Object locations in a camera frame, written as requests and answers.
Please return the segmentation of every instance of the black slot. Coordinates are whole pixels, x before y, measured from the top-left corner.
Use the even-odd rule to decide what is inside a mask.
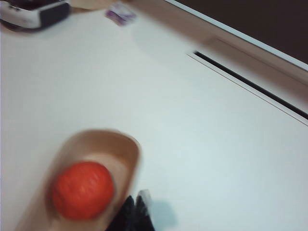
[[[235,73],[234,71],[226,68],[225,66],[217,63],[216,61],[212,60],[211,58],[207,57],[206,55],[195,51],[194,52],[195,55],[197,55],[198,57],[202,58],[203,60],[209,62],[210,64],[214,65],[215,67],[218,67],[220,70],[228,73],[229,75],[237,78],[238,80],[242,81],[243,83],[247,84],[248,86],[260,91],[261,93],[263,93],[264,95],[270,97],[271,99],[275,100],[276,102],[282,104],[283,106],[289,108],[290,110],[292,110],[293,112],[299,114],[300,116],[302,116],[303,118],[308,120],[308,114],[300,109],[298,109],[297,107],[293,106],[292,104],[288,103],[287,101],[283,100],[282,98],[274,95],[273,93],[269,92],[268,90],[265,90],[264,88],[260,87],[259,85],[251,82],[250,80],[244,78],[243,76]]]

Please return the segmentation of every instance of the red ball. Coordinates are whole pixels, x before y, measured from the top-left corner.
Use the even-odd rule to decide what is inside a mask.
[[[65,169],[52,187],[56,210],[68,219],[90,219],[111,201],[114,186],[108,169],[96,162],[80,162]]]

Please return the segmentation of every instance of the dark background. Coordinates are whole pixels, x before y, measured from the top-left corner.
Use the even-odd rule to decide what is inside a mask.
[[[177,0],[308,64],[308,0]]]

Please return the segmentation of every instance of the white table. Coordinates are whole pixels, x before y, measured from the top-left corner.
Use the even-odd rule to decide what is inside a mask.
[[[308,229],[308,127],[185,53],[206,23],[136,0],[118,27],[102,11],[38,33],[1,28],[1,228],[13,230],[56,151],[115,128],[142,160],[158,231]]]

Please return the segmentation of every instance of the white device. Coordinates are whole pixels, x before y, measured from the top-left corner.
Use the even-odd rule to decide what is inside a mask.
[[[64,0],[0,1],[1,22],[9,29],[37,29],[50,26],[69,15]]]

